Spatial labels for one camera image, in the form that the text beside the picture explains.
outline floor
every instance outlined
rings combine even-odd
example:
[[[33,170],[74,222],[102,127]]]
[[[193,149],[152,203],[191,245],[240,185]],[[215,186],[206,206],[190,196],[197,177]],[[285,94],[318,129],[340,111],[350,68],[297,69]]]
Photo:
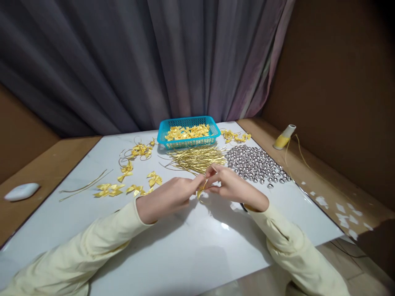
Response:
[[[356,257],[365,254],[356,245],[340,238],[317,247],[343,276],[352,296],[395,295],[395,282],[369,257],[352,258],[338,248]],[[273,265],[201,296],[284,296],[289,281],[287,272],[278,265]]]

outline person's left hand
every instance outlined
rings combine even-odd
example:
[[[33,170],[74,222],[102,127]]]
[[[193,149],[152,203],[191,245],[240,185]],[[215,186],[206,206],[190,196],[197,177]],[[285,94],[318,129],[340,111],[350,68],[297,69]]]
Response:
[[[204,185],[206,178],[198,175],[195,179],[173,178],[152,193],[136,200],[141,221],[151,224],[158,219],[188,207],[191,195]]]

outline forearm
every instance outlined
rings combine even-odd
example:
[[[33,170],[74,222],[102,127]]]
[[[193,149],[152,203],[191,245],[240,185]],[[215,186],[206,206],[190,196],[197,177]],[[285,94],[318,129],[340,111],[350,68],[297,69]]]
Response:
[[[336,269],[312,245],[302,230],[285,219],[272,205],[264,213],[245,205],[266,234],[273,259],[289,271],[293,282],[306,295],[349,295]]]
[[[86,295],[87,282],[95,272],[149,226],[141,222],[132,201],[40,255],[0,295]]]

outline silver bead pile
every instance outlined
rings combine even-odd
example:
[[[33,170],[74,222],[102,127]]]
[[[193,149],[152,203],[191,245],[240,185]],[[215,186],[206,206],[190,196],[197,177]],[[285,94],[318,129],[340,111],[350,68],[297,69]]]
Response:
[[[248,147],[247,145],[236,146],[225,155],[228,167],[235,171],[245,180],[254,183],[269,182],[268,188],[273,188],[272,183],[291,181],[291,177],[278,165],[262,148]]]

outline human hand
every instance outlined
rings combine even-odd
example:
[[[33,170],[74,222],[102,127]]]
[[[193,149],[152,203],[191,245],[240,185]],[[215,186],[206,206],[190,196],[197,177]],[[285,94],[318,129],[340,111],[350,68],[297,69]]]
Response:
[[[212,164],[206,170],[206,178],[206,192],[219,194],[230,201],[248,204],[260,212],[265,212],[269,207],[266,195],[228,167]],[[221,182],[221,186],[212,186],[214,182]]]
[[[203,186],[206,178],[200,174],[195,179],[173,178],[152,193],[136,200],[140,220],[151,224],[158,219],[188,207],[189,198]]]

